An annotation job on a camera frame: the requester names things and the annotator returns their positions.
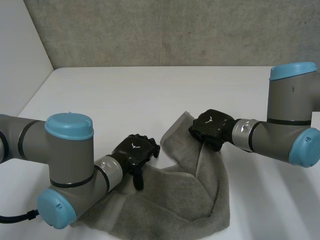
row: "towel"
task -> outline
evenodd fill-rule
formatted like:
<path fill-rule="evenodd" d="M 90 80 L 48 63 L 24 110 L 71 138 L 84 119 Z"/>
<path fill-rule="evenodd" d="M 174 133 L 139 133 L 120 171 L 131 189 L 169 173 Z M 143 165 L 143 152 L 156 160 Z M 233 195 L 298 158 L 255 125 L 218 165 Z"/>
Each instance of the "towel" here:
<path fill-rule="evenodd" d="M 189 133 L 194 118 L 184 112 L 163 135 L 163 152 L 177 162 L 143 168 L 144 190 L 132 176 L 75 223 L 123 240 L 196 240 L 230 225 L 229 183 L 221 153 Z"/>

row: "logo on robot hand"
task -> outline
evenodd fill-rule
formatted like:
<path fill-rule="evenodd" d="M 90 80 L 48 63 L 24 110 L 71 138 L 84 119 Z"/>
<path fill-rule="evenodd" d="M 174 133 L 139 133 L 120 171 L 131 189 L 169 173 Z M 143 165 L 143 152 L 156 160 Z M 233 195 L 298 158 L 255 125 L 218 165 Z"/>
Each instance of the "logo on robot hand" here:
<path fill-rule="evenodd" d="M 132 145 L 133 149 L 139 149 L 140 148 L 140 146 L 135 146 L 133 143 L 131 143 L 131 145 Z"/>
<path fill-rule="evenodd" d="M 206 121 L 205 124 L 212 122 L 212 116 L 210 117 L 209 121 Z"/>

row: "gray wall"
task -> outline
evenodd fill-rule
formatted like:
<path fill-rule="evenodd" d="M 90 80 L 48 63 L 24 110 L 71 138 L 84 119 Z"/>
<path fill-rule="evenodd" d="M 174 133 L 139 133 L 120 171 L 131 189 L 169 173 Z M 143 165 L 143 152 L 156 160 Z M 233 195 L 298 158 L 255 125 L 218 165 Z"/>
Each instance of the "gray wall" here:
<path fill-rule="evenodd" d="M 24 0 L 55 69 L 320 65 L 320 0 Z"/>

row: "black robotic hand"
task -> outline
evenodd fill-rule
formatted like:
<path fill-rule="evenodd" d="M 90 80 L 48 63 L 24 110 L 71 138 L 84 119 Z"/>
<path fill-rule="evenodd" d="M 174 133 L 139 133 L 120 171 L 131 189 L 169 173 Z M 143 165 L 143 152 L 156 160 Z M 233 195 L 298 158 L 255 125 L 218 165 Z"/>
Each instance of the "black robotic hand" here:
<path fill-rule="evenodd" d="M 223 143 L 223 127 L 229 120 L 234 120 L 231 116 L 213 109 L 200 114 L 193 121 L 189 132 L 200 143 L 206 142 L 215 152 L 220 151 Z"/>
<path fill-rule="evenodd" d="M 125 158 L 128 163 L 128 173 L 133 175 L 133 184 L 136 190 L 144 189 L 142 167 L 150 161 L 153 156 L 157 158 L 160 153 L 160 146 L 153 138 L 147 136 L 129 135 L 124 139 L 110 155 L 114 159 Z"/>

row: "black cable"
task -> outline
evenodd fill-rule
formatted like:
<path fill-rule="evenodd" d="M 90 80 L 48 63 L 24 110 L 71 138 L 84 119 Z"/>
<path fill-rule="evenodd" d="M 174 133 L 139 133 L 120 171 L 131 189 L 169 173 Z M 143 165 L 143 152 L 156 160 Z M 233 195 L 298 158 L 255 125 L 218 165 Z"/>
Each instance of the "black cable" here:
<path fill-rule="evenodd" d="M 24 220 L 35 219 L 39 215 L 38 210 L 28 211 L 26 214 L 20 216 L 0 216 L 0 224 L 14 224 Z"/>

